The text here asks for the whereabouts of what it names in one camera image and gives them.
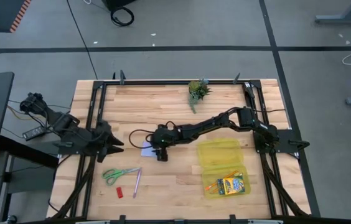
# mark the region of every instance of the wooden table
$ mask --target wooden table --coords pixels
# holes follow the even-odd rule
[[[93,80],[77,83],[71,114],[86,123]],[[267,110],[283,109],[282,96],[277,80],[261,80]],[[128,220],[228,219],[270,218],[268,199],[263,179],[260,156],[255,151],[252,132],[237,133],[231,129],[218,129],[198,140],[168,149],[169,161],[159,162],[153,157],[141,157],[141,150],[134,148],[128,136],[135,129],[154,131],[158,124],[171,120],[175,124],[199,123],[234,106],[245,106],[240,85],[209,85],[212,93],[196,106],[193,114],[187,103],[187,85],[125,85],[110,86],[106,90],[103,119],[113,127],[113,134],[124,142],[124,152],[112,154],[103,163],[95,164],[91,189],[88,220],[118,220],[126,215]],[[96,97],[96,111],[100,99]],[[288,129],[285,111],[268,113],[269,122],[278,129]],[[146,133],[137,132],[133,142],[142,146]],[[202,187],[201,167],[197,144],[215,138],[234,138],[240,141],[247,168],[251,193],[238,197],[206,199]],[[284,188],[295,202],[310,213],[307,195],[298,161],[287,154],[277,154]],[[51,203],[60,208],[75,186],[79,156],[72,156],[57,171]],[[114,186],[105,185],[101,174],[110,168],[127,169],[142,167],[138,194],[133,198],[137,172],[120,177]],[[116,187],[121,187],[124,197],[118,199]],[[279,198],[273,187],[277,213],[281,214]],[[77,215],[81,214],[84,193],[80,194]],[[47,216],[55,213],[51,208]]]

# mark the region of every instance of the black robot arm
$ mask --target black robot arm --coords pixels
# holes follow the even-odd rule
[[[124,151],[116,147],[124,144],[113,136],[111,126],[106,121],[98,121],[92,131],[79,128],[80,120],[68,113],[50,109],[42,95],[38,93],[29,93],[19,107],[27,114],[33,113],[45,117],[49,125],[46,128],[61,138],[59,147],[70,148],[79,154],[97,156],[98,162],[102,162],[108,154]]]
[[[239,125],[230,120],[230,115],[238,115]],[[247,107],[231,108],[218,116],[210,118],[199,124],[183,124],[169,129],[166,124],[160,124],[151,134],[151,145],[155,149],[159,161],[167,161],[167,150],[169,146],[176,144],[188,144],[199,136],[219,128],[231,128],[235,131],[255,131],[261,134],[264,143],[268,147],[274,147],[279,141],[278,132],[275,126],[265,125],[256,118],[256,113]]]

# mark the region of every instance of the red eraser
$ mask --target red eraser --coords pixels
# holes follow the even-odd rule
[[[121,192],[121,187],[117,187],[116,191],[118,192],[118,197],[122,198],[123,197],[123,193]]]

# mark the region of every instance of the scissors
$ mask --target scissors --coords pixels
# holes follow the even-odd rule
[[[115,181],[122,175],[134,172],[139,170],[140,167],[132,168],[132,169],[125,169],[125,170],[118,170],[118,169],[108,169],[104,173],[102,173],[102,178],[106,179],[106,184],[111,186],[115,183]]]

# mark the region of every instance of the succulent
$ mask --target succulent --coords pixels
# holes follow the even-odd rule
[[[208,80],[201,79],[199,81],[191,81],[189,83],[189,106],[192,112],[196,113],[195,105],[199,100],[203,100],[203,97],[210,93],[210,89],[207,87]]]

